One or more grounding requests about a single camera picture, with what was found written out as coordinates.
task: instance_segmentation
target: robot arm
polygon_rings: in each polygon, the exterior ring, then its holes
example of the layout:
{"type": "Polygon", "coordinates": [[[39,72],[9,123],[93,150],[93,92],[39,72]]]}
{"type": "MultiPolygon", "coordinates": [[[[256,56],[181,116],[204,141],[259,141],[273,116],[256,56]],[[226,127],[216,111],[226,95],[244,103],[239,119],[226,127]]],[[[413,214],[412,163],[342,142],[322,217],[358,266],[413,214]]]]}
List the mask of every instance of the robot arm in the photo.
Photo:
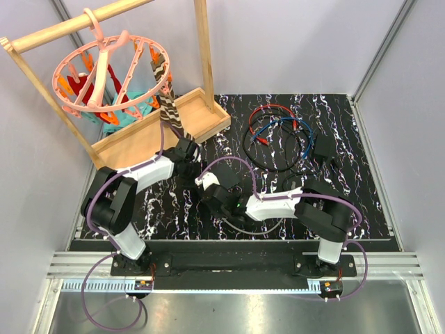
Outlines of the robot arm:
{"type": "Polygon", "coordinates": [[[197,185],[202,185],[202,201],[217,218],[226,218],[235,225],[252,225],[268,218],[298,218],[320,237],[319,260],[328,264],[339,261],[348,236],[351,209],[338,202],[305,197],[306,193],[315,193],[347,200],[329,184],[312,180],[304,187],[264,194],[261,199],[228,191],[213,173],[203,175],[197,185]]]}
{"type": "MultiPolygon", "coordinates": [[[[145,250],[145,242],[139,238],[131,224],[136,194],[152,184],[175,175],[193,182],[201,168],[200,163],[196,162],[198,155],[199,146],[181,138],[175,148],[163,151],[162,156],[157,159],[156,155],[149,159],[153,161],[151,164],[139,169],[134,168],[135,166],[125,168],[136,170],[117,178],[100,195],[92,209],[92,222],[108,234],[126,257],[137,260],[145,250]]],[[[102,185],[120,171],[108,167],[97,171],[81,206],[81,213],[84,216],[102,185]]]]}

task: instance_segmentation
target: red cable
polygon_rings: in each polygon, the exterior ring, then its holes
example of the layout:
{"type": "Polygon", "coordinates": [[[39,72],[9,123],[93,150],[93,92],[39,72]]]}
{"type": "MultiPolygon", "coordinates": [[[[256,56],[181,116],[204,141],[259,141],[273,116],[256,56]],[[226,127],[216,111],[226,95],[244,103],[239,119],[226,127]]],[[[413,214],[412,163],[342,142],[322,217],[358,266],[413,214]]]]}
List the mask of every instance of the red cable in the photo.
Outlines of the red cable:
{"type": "MultiPolygon", "coordinates": [[[[267,107],[270,107],[270,106],[276,106],[276,107],[278,107],[278,108],[283,108],[284,110],[288,111],[288,112],[291,114],[291,117],[294,117],[294,118],[295,118],[295,115],[294,115],[294,113],[292,112],[292,110],[289,109],[289,108],[287,108],[287,107],[285,107],[285,106],[282,106],[281,104],[266,104],[265,106],[259,106],[258,108],[256,108],[256,109],[250,114],[250,117],[249,117],[249,129],[250,129],[250,133],[251,133],[251,134],[254,134],[254,131],[253,131],[253,128],[252,128],[252,125],[251,125],[253,115],[256,114],[258,111],[260,111],[260,110],[264,110],[264,109],[266,109],[267,107]]],[[[293,130],[294,130],[294,131],[297,131],[297,127],[298,127],[298,123],[297,123],[296,120],[294,120],[294,121],[293,121],[293,130]]],[[[269,145],[269,142],[268,142],[266,139],[261,138],[260,136],[257,136],[256,139],[257,139],[261,144],[269,145]]]]}

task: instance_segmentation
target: hook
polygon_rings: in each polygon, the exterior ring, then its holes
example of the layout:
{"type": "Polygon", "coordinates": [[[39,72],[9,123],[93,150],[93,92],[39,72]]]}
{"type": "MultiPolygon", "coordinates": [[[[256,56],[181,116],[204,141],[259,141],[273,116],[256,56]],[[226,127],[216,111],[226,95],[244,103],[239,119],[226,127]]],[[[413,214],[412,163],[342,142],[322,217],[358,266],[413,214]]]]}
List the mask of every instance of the hook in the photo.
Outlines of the hook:
{"type": "Polygon", "coordinates": [[[91,20],[92,26],[90,26],[91,33],[96,37],[96,40],[99,42],[99,49],[105,48],[104,45],[104,33],[102,32],[102,28],[99,25],[99,21],[97,21],[97,18],[89,8],[84,8],[83,12],[88,15],[88,17],[91,20]]]}

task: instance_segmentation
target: wooden rod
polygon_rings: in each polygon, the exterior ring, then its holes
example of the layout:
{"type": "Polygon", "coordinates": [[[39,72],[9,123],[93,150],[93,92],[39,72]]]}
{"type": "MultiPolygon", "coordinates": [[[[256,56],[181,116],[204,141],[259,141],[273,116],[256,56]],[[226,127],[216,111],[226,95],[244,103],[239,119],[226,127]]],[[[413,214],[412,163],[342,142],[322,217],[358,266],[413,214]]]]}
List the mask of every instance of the wooden rod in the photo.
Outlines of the wooden rod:
{"type": "Polygon", "coordinates": [[[206,0],[195,0],[195,16],[197,36],[200,41],[202,78],[204,79],[205,102],[207,108],[213,113],[215,96],[213,91],[213,74],[211,71],[209,20],[207,18],[206,0]]]}
{"type": "Polygon", "coordinates": [[[62,119],[62,121],[68,126],[68,129],[74,134],[74,136],[81,142],[83,148],[85,148],[86,152],[90,156],[92,162],[96,166],[97,169],[105,166],[104,161],[100,158],[100,156],[94,151],[89,142],[82,136],[79,129],[77,129],[76,125],[71,121],[71,119],[67,116],[66,112],[60,107],[58,102],[54,99],[53,95],[49,92],[49,90],[45,87],[45,85],[41,82],[41,80],[37,77],[28,63],[23,59],[23,57],[14,50],[14,47],[9,43],[7,38],[0,39],[0,44],[3,48],[9,53],[10,57],[14,60],[18,67],[23,71],[23,73],[28,77],[29,81],[37,88],[39,93],[44,97],[44,99],[49,103],[51,108],[58,114],[58,116],[62,119]]]}
{"type": "MultiPolygon", "coordinates": [[[[97,18],[97,21],[101,22],[151,1],[153,0],[119,0],[93,10],[92,12],[97,18]]],[[[86,14],[82,14],[78,17],[73,17],[67,21],[13,40],[10,43],[17,53],[22,54],[23,52],[32,50],[40,45],[47,44],[53,40],[75,33],[76,31],[89,26],[91,26],[90,18],[86,14]]]]}

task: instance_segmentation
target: orange clothespin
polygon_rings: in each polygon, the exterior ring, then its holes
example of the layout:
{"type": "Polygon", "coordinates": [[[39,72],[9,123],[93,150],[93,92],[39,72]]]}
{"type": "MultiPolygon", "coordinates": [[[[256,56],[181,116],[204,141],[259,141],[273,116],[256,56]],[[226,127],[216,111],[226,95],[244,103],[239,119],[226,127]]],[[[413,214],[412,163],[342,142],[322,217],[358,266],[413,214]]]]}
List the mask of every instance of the orange clothespin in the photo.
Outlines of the orange clothespin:
{"type": "Polygon", "coordinates": [[[68,99],[68,95],[67,95],[67,93],[65,93],[65,91],[64,91],[62,88],[57,87],[56,90],[57,90],[57,91],[60,93],[60,95],[62,95],[65,99],[68,99]]]}
{"type": "Polygon", "coordinates": [[[118,117],[112,111],[110,111],[109,113],[100,113],[100,117],[103,118],[104,120],[106,120],[107,122],[110,122],[113,125],[116,125],[116,126],[119,125],[118,117]]]}
{"type": "MultiPolygon", "coordinates": [[[[164,71],[165,71],[166,68],[167,68],[167,64],[164,63],[164,71]]],[[[172,82],[173,81],[173,76],[172,76],[171,72],[168,74],[167,80],[168,80],[168,82],[172,82]]]]}
{"type": "Polygon", "coordinates": [[[88,54],[88,59],[86,58],[85,52],[82,51],[82,61],[85,65],[86,69],[91,72],[92,68],[94,67],[94,62],[92,61],[92,54],[88,54]]]}
{"type": "Polygon", "coordinates": [[[149,45],[150,48],[150,54],[152,55],[152,59],[155,64],[159,62],[159,52],[154,51],[153,47],[149,45]]]}
{"type": "MultiPolygon", "coordinates": [[[[133,40],[133,47],[134,47],[134,51],[136,52],[136,50],[138,49],[138,43],[136,43],[135,40],[133,40]]],[[[145,50],[145,48],[143,47],[138,59],[140,59],[140,57],[143,55],[144,50],[145,50]]]]}
{"type": "Polygon", "coordinates": [[[160,107],[158,99],[155,96],[152,96],[152,100],[153,100],[153,102],[146,102],[146,104],[148,104],[149,106],[152,106],[154,109],[158,109],[160,107]]]}
{"type": "Polygon", "coordinates": [[[74,91],[72,90],[71,86],[68,84],[68,82],[65,80],[64,77],[62,77],[60,74],[57,74],[57,82],[65,89],[68,94],[73,95],[74,91]]]}

